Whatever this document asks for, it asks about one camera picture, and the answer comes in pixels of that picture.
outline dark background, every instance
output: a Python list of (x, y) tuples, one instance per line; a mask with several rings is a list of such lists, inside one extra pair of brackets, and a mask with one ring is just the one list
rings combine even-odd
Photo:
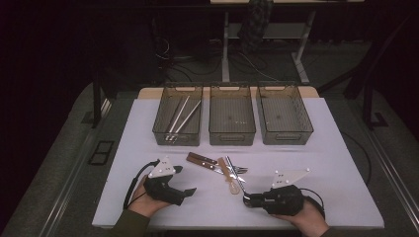
[[(418, 13), (413, 2), (366, 1), (362, 7), (321, 9), (310, 39), (334, 43), (367, 40), (380, 48), (408, 13)], [(74, 101), (92, 82), (92, 71), (99, 71), (108, 97), (161, 82), (153, 52), (155, 37), (150, 25), (144, 23), (147, 14), (99, 14), (87, 19), (85, 14), (76, 2), (68, 0), (0, 1), (0, 231), (37, 173)], [(191, 27), (208, 27), (205, 36), (210, 37), (219, 29), (210, 19), (222, 18), (219, 14), (206, 14)], [(190, 22), (177, 14), (165, 18), (172, 26), (176, 20)], [(419, 139), (417, 26), (418, 14), (413, 14), (386, 49), (373, 79)], [(194, 42), (190, 50), (197, 56), (205, 55), (197, 51), (202, 49), (203, 39), (178, 30), (167, 34), (178, 39), (179, 46), (187, 44), (186, 40)]]

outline floor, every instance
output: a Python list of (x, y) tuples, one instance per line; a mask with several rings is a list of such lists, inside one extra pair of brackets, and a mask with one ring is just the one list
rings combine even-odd
[[(302, 57), (310, 85), (317, 88), (350, 70), (364, 57), (369, 46), (368, 42), (310, 43)], [(229, 46), (230, 80), (297, 81), (298, 72), (290, 56), (296, 47), (295, 41), (266, 41), (257, 54), (245, 57), (239, 53), (237, 44), (232, 42)], [(208, 60), (196, 61), (177, 52), (175, 63), (166, 71), (167, 80), (220, 81), (221, 57), (216, 41), (211, 55)], [(412, 221), (414, 214), (418, 213), (415, 206), (415, 200), (419, 198), (418, 141), (378, 92), (374, 93), (373, 109), (375, 113), (383, 115), (388, 126), (367, 129), (361, 120), (363, 98), (359, 96), (357, 100), (346, 100), (342, 95), (346, 84), (341, 83), (320, 97), (326, 99), (341, 129), (348, 149), (382, 214), (385, 228), (345, 232), (348, 232), (348, 236), (419, 236), (418, 223)], [(92, 129), (92, 86), (89, 85), (80, 94), (3, 236), (33, 236), (34, 233), (40, 236), (106, 234), (106, 230), (93, 227), (91, 222), (135, 95), (135, 92), (121, 92), (116, 99), (106, 100), (102, 109), (103, 119), (97, 128)], [(92, 152), (103, 140), (114, 141), (108, 162), (104, 166), (88, 165)], [(166, 236), (197, 234), (279, 235), (272, 231), (165, 233)], [(294, 232), (283, 234), (295, 236)]]

